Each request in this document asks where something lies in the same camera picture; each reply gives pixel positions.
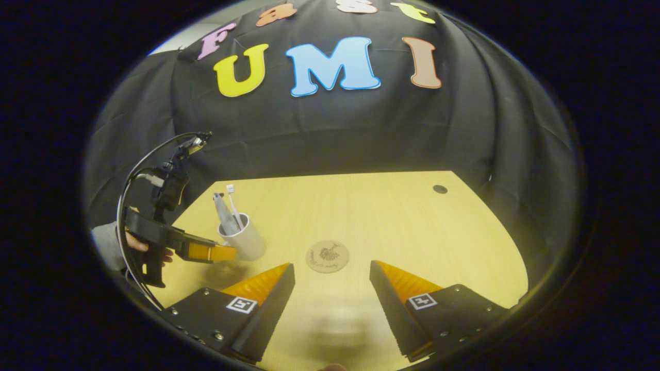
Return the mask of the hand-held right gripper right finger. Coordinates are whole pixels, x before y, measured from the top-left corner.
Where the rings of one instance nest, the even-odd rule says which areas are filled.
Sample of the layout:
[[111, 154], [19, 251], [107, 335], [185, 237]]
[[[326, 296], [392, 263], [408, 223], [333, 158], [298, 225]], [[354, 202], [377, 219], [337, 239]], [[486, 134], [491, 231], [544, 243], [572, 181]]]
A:
[[410, 362], [454, 353], [509, 312], [465, 285], [443, 288], [379, 260], [371, 261], [369, 279]]

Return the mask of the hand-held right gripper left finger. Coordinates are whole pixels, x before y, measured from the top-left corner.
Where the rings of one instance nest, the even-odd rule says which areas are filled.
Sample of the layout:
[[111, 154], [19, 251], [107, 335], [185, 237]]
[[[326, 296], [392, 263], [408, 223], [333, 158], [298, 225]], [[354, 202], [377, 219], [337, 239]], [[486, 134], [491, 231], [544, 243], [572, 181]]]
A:
[[159, 312], [168, 324], [215, 352], [262, 361], [295, 285], [292, 263], [217, 291], [198, 289]]

